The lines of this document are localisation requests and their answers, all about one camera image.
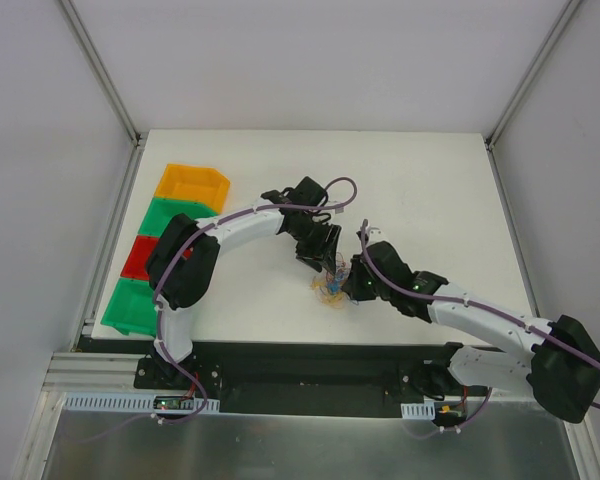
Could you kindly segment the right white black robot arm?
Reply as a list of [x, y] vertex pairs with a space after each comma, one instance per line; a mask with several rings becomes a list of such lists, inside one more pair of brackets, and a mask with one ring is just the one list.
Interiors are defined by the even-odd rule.
[[474, 300], [444, 277], [411, 270], [386, 241], [352, 257], [342, 289], [355, 301], [381, 299], [405, 316], [489, 344], [454, 346], [449, 360], [430, 369], [441, 394], [463, 385], [495, 388], [531, 396], [555, 417], [579, 423], [600, 390], [600, 350], [579, 320], [551, 321]]

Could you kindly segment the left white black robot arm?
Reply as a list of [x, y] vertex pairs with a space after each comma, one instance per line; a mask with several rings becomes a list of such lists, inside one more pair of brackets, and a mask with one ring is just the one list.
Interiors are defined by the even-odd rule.
[[169, 221], [145, 263], [158, 315], [150, 356], [160, 381], [179, 389], [190, 380], [194, 305], [206, 294], [221, 255], [288, 234], [297, 260], [317, 272], [336, 272], [341, 227], [329, 223], [327, 200], [327, 190], [305, 177], [295, 187], [263, 193], [240, 211], [202, 219], [181, 213]]

